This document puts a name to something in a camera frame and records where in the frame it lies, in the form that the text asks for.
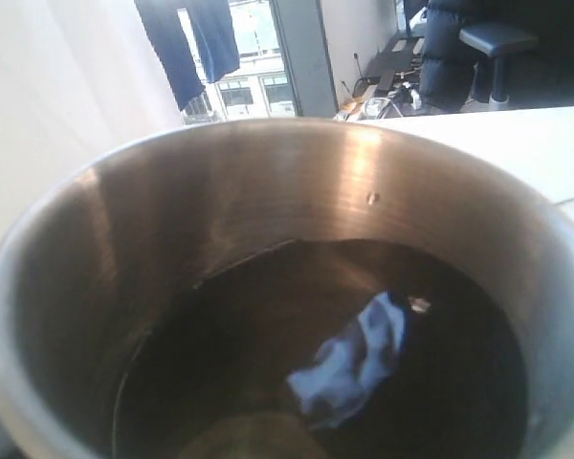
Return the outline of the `stainless steel cup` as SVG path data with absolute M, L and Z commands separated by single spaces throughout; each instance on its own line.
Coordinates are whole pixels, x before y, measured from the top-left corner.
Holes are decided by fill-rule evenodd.
M 30 458 L 574 458 L 574 224 L 368 125 L 130 144 L 0 245 L 0 421 Z

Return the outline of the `black office chair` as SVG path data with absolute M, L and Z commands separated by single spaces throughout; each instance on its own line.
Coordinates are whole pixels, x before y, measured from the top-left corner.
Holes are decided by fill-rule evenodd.
M 513 55 L 534 50 L 539 39 L 532 33 L 501 22 L 477 23 L 464 27 L 460 30 L 459 39 L 486 55 L 491 61 L 493 82 L 488 110 L 505 110 L 509 101 L 507 75 L 510 59 Z

